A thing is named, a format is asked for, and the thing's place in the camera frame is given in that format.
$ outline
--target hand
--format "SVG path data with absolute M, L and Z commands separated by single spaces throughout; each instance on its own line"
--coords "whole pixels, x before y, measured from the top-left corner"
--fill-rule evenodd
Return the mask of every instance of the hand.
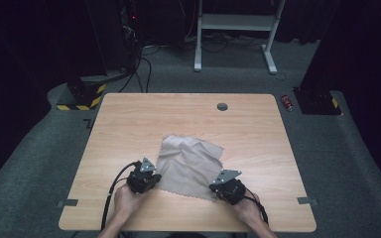
M 129 217 L 140 207 L 142 201 L 147 196 L 147 192 L 133 193 L 128 184 L 123 184 L 117 188 L 114 195 L 114 214 L 106 223 L 106 226 L 98 235 L 99 238 L 115 238 L 120 233 L 120 229 Z
M 133 193 L 127 183 L 117 188 L 114 195 L 115 214 L 122 213 L 122 215 L 129 217 L 141 205 L 147 192 Z
M 250 193 L 248 190 L 246 190 L 244 195 L 253 197 L 252 193 Z M 255 196 L 253 198 L 259 201 L 258 194 L 253 193 L 253 195 Z M 255 202 L 249 199 L 243 198 L 237 204 L 233 205 L 233 209 L 237 213 L 238 218 L 248 225 L 254 221 L 263 221 L 258 206 L 255 204 Z
M 259 196 L 256 193 L 249 192 L 246 190 L 245 196 L 253 197 L 259 201 Z M 259 238 L 276 238 L 277 236 L 271 230 L 267 223 L 262 219 L 261 212 L 259 211 L 258 206 L 252 200 L 243 198 L 237 204 L 233 205 L 234 211 L 237 213 L 238 218 L 246 223 L 253 232 Z

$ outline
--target wrinkled cloth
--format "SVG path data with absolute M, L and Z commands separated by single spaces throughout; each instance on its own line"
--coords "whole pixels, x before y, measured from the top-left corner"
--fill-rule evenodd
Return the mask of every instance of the wrinkled cloth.
M 209 185 L 222 169 L 223 149 L 194 137 L 166 136 L 157 160 L 157 187 L 180 195 L 216 200 Z

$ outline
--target forearm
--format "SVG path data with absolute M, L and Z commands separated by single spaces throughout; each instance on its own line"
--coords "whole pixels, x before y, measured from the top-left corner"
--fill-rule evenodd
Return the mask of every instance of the forearm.
M 271 228 L 262 219 L 248 223 L 258 238 L 277 238 Z
M 106 223 L 98 238 L 116 238 L 128 218 L 129 215 L 122 214 L 122 212 L 115 213 Z

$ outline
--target table top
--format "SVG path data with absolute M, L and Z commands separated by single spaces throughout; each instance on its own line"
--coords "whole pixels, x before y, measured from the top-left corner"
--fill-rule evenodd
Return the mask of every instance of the table top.
M 220 111 L 218 103 L 228 109 Z M 257 193 L 274 231 L 312 232 L 306 191 L 274 96 L 269 94 L 108 93 L 104 96 L 60 220 L 63 230 L 99 230 L 119 172 L 144 157 L 156 164 L 165 135 L 196 137 L 224 149 L 227 170 Z M 154 188 L 128 220 L 132 231 L 245 232 L 230 205 Z M 113 212 L 110 204 L 109 218 Z

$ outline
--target white metal frame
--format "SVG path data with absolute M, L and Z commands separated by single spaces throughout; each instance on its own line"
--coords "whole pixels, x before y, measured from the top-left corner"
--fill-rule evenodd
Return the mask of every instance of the white metal frame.
M 202 29 L 217 30 L 241 30 L 241 31 L 265 31 L 270 32 L 268 42 L 262 45 L 262 52 L 271 74 L 277 73 L 274 60 L 271 55 L 271 47 L 280 23 L 286 0 L 280 0 L 278 10 L 274 16 L 253 16 L 253 15 L 221 15 L 221 14 L 202 14 L 202 0 L 199 0 L 197 14 L 197 36 L 196 49 L 194 54 L 194 70 L 202 70 L 202 50 L 201 38 Z

